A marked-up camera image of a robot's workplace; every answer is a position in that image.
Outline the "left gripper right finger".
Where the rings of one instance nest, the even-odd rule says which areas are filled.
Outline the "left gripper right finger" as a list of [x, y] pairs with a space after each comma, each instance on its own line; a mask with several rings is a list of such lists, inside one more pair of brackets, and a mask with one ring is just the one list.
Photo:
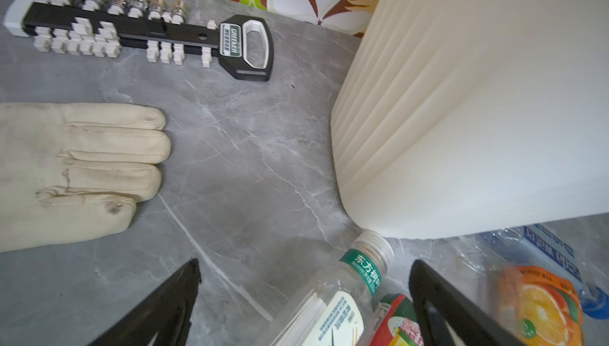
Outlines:
[[425, 346], [523, 344], [423, 260], [412, 265], [409, 291]]

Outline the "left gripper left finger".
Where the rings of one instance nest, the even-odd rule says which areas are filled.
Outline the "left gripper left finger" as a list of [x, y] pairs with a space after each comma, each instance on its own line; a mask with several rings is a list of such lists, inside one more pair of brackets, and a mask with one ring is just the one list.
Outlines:
[[91, 344], [186, 344], [200, 283], [199, 261], [189, 260]]

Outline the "clear bottle green cap band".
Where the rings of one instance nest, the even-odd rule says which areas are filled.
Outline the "clear bottle green cap band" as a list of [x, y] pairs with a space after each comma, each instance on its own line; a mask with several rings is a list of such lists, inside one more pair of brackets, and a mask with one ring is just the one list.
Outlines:
[[374, 336], [373, 297], [394, 252], [365, 231], [340, 260], [300, 288], [261, 332], [255, 345], [368, 345]]

